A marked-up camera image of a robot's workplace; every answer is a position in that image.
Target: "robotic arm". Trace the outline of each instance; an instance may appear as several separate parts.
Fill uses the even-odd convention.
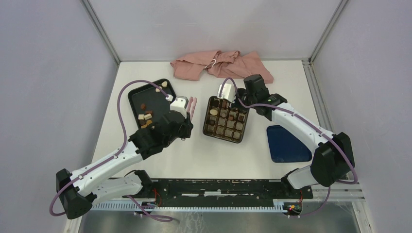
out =
[[[175,139],[190,138],[193,129],[190,105],[188,98],[176,97],[170,105],[170,111],[158,122],[131,135],[121,153],[118,153],[119,147],[86,167],[72,172],[66,169],[59,171],[56,174],[57,192],[74,181],[59,196],[67,218],[80,217],[92,206],[106,200],[151,192],[152,181],[145,171],[136,171],[124,178],[108,179],[128,166],[162,152]]]
[[[234,107],[254,108],[259,115],[292,133],[313,154],[311,165],[291,171],[282,178],[282,182],[293,189],[313,184],[330,187],[353,170],[355,161],[352,146],[345,133],[334,134],[315,125],[298,113],[281,95],[269,94],[260,75],[249,76],[244,79],[244,83],[246,89],[237,89],[236,86],[224,82],[219,87],[218,97],[230,101]]]

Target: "tabletop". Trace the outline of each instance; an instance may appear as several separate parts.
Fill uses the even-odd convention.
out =
[[[297,111],[314,123],[318,123],[315,107],[310,95],[308,82],[301,61],[263,61],[275,78],[266,84],[270,93],[285,97]],[[109,104],[104,116],[102,129],[93,155],[93,162],[112,152],[123,143],[122,130],[116,110],[119,91],[133,80],[156,81],[169,79],[176,95],[197,97],[194,125],[191,138],[175,140],[159,154],[119,172],[124,176],[133,169],[146,170],[152,178],[194,178],[194,179],[280,179],[287,172],[304,167],[311,162],[274,163],[271,160],[266,129],[274,125],[265,117],[250,110],[243,141],[239,144],[223,141],[203,134],[207,101],[217,95],[223,79],[203,71],[199,81],[181,80],[173,77],[169,62],[123,62],[120,64]],[[244,87],[243,79],[236,79],[236,85]],[[130,107],[127,93],[144,85],[128,87],[120,101],[121,114],[131,135],[137,124]]]

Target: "gray floor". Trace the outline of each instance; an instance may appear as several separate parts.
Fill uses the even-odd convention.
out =
[[[319,206],[304,203],[304,213]],[[351,203],[328,203],[315,215],[287,219],[280,213],[160,212],[178,221],[162,223],[130,212],[91,211],[80,233],[360,233]]]

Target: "white wall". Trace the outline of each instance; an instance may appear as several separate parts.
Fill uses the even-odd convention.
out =
[[[91,161],[116,68],[80,1],[0,1],[0,232],[62,231],[55,173]]]
[[[378,233],[411,232],[412,1],[352,0],[314,63]]]
[[[310,57],[340,0],[91,0],[123,61],[205,50]]]

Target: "pink cloth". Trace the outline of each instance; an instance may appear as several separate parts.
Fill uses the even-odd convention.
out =
[[[241,79],[252,74],[260,74],[265,83],[273,83],[274,80],[256,51],[243,57],[240,56],[239,51],[195,52],[170,62],[170,65],[173,67],[173,75],[180,79],[197,81],[200,79],[200,73],[206,67],[209,74],[218,78]]]

